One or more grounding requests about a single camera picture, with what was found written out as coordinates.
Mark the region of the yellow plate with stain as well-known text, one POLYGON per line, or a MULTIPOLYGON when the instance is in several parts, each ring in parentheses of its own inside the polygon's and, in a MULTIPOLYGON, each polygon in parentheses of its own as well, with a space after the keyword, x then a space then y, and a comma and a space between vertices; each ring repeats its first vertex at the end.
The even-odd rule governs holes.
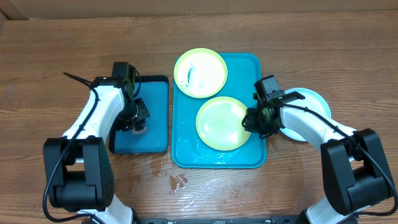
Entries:
POLYGON ((242 126, 247 107, 229 96, 206 101, 198 110, 195 126, 200 139, 219 151, 232 151, 242 146, 251 133, 242 126))

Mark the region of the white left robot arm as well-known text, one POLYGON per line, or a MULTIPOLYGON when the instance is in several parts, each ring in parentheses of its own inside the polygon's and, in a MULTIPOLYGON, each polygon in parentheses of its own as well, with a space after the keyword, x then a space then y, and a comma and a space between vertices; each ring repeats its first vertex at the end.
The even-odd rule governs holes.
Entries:
POLYGON ((47 184, 42 196, 46 218, 60 223, 87 217, 93 223, 136 223, 134 210, 114 193, 114 175, 106 152, 113 130, 143 130, 149 117, 134 88, 135 75, 97 77, 90 82, 90 97, 73 126, 43 146, 47 184))

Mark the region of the green scrubbing sponge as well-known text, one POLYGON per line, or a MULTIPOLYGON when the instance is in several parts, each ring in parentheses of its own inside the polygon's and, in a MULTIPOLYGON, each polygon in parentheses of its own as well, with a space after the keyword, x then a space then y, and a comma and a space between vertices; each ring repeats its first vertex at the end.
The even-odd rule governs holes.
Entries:
POLYGON ((147 126, 146 125, 143 125, 143 126, 135 126, 133 129, 132 129, 132 133, 133 134, 142 134, 142 133, 144 133, 144 132, 146 132, 147 131, 147 126))

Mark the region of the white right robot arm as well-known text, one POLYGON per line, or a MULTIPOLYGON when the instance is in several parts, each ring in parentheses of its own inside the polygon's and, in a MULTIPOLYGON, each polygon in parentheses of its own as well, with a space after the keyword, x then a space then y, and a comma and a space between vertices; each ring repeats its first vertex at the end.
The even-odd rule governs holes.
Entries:
POLYGON ((356 223, 360 215, 385 217, 397 211, 368 212, 366 208, 397 199, 381 140, 372 129, 357 131, 321 115, 298 92, 254 95, 256 108, 242 120, 246 131, 261 139, 279 129, 295 131, 320 151, 325 196, 295 217, 294 223, 356 223))

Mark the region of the light blue plate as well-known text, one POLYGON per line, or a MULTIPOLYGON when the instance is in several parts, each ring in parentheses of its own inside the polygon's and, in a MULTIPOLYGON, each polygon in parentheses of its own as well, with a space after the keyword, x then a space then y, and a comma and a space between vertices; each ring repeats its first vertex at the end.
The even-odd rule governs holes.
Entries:
MULTIPOLYGON (((300 93, 301 95, 303 95, 305 97, 306 100, 310 101, 310 105, 308 107, 311 110, 314 110, 317 113, 324 114, 325 116, 331 118, 331 109, 330 109, 328 103, 317 92, 310 90, 308 88, 291 88, 291 89, 285 90, 285 93, 288 94, 288 93, 291 93, 294 91, 300 93)), ((280 131, 282 132, 282 134, 284 134, 286 137, 288 137, 290 139, 300 141, 300 142, 306 142, 306 140, 303 137, 301 137, 301 135, 299 135, 298 133, 296 133, 295 131, 293 131, 291 129, 282 128, 280 131)))

